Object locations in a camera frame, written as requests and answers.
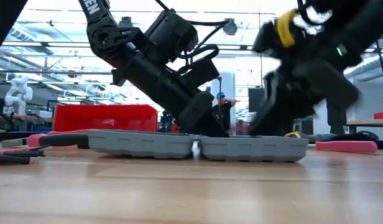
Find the gray plastic organizer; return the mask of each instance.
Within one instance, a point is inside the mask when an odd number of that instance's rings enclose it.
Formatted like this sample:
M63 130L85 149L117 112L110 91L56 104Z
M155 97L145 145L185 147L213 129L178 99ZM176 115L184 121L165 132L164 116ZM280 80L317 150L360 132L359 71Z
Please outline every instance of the gray plastic organizer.
M296 162L306 156L307 139L275 136L200 138L201 156L211 160Z
M96 152L155 159L183 159L192 155L194 138L187 134L91 130L89 147Z

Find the robotic arm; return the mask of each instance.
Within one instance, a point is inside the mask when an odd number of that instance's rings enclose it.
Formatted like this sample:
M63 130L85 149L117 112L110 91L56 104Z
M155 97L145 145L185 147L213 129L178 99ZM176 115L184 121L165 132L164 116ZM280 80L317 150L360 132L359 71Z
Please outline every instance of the robotic arm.
M323 24L306 13L332 11ZM322 25L310 35L293 23L295 16L310 25ZM296 118L315 113L326 99L346 110L360 97L359 90L343 75L355 66L373 42L383 34L383 0L298 0L298 9L286 12L261 27L253 50L281 60L281 66L264 77L266 98L252 124L251 135L283 135Z
M27 81L29 81L27 75L16 75L11 80L11 87L5 95L4 114L16 113L17 115L25 115L25 103L32 100L32 89L27 86Z
M164 10L143 33L138 27L120 27L109 11L107 0L79 2L88 21L86 33L91 49L115 68L112 70L115 85L122 86L129 80L169 111L175 123L188 133L229 136L210 112L214 97L198 89L219 76L211 60L218 54L218 47L207 45L198 49L197 53L213 52L179 71L166 66L177 58L186 58L181 52L191 52L198 43L197 31L191 22L173 9Z

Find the yellow object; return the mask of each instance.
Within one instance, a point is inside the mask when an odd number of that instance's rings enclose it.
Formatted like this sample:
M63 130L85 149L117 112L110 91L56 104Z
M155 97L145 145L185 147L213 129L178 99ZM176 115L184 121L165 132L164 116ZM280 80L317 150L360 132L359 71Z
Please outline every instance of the yellow object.
M282 14L276 21L276 30L284 47L292 47L295 45L295 40L290 32L290 23L297 14L298 10L292 9Z
M298 131L295 131L294 133L288 133L284 137L296 137L301 138L301 135L299 135Z

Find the white robot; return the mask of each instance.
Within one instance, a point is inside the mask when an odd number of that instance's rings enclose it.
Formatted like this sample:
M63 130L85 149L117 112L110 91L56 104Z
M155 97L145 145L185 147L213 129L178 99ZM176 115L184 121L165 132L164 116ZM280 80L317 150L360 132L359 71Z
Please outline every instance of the white robot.
M11 80L11 88L8 90L5 96L5 106L3 109L4 114L10 115L12 113L16 115L25 115L25 103L32 100L32 89L27 86L29 77L27 75L16 75Z

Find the workbench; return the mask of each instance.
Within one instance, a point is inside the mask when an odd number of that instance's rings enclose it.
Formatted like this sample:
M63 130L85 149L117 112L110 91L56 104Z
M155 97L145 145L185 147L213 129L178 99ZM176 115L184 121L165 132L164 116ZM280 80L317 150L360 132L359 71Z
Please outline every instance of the workbench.
M46 152L0 166L0 223L383 223L383 151L309 150L298 163Z
M19 131L27 131L27 123L28 122L38 122L39 119L35 116L29 116L29 115L13 115L12 117L13 121L15 123L18 123L19 125ZM43 118L46 122L52 122L53 119L51 118Z
M374 127L383 128L383 119L371 119L364 121L348 121L346 125L349 127L349 133L354 134L357 132L358 127Z

